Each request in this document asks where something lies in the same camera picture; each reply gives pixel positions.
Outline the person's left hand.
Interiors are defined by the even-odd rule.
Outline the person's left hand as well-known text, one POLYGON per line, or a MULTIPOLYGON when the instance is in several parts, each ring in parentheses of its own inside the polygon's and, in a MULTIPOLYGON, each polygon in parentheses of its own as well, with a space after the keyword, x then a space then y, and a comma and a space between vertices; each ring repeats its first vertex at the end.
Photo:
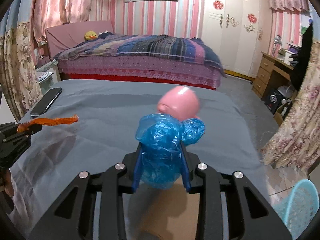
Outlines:
POLYGON ((9 169, 1 168, 1 180, 3 184, 4 191, 6 194, 12 198, 14 196, 14 188, 11 181, 11 172, 9 169))

